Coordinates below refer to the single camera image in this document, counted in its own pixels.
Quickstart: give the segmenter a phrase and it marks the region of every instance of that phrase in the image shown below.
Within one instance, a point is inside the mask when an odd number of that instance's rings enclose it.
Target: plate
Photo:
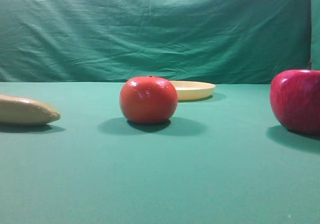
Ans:
[[[170,82],[174,85],[178,93],[179,101],[207,98],[212,95],[216,88],[215,84],[208,82],[184,80],[171,80]]]

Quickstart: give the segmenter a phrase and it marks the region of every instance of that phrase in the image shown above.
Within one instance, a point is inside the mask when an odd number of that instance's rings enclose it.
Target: apple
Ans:
[[[270,104],[276,119],[287,130],[320,134],[320,71],[285,70],[270,87]]]
[[[120,92],[120,109],[126,119],[136,124],[168,121],[178,106],[178,94],[167,79],[137,76],[129,79]]]

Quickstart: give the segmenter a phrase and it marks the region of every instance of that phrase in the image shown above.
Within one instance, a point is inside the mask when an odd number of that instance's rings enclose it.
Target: green table surface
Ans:
[[[279,125],[269,85],[217,85],[152,127],[126,122],[122,85],[0,83],[61,111],[0,127],[0,224],[320,223],[320,139]]]

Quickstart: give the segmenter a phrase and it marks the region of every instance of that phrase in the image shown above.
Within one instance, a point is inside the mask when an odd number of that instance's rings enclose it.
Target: red tomato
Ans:
[[[124,84],[119,103],[123,115],[129,121],[158,124],[173,116],[178,106],[178,94],[167,79],[137,76]]]

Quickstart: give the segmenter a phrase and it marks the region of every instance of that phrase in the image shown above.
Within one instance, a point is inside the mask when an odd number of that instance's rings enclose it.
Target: green fabric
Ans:
[[[319,139],[286,131],[266,85],[217,85],[168,126],[130,126],[121,83],[1,83],[56,106],[1,127],[1,224],[314,224]]]
[[[0,81],[259,84],[310,60],[310,0],[0,0],[0,16]]]
[[[311,0],[312,42],[311,60],[312,69],[320,70],[320,0]]]

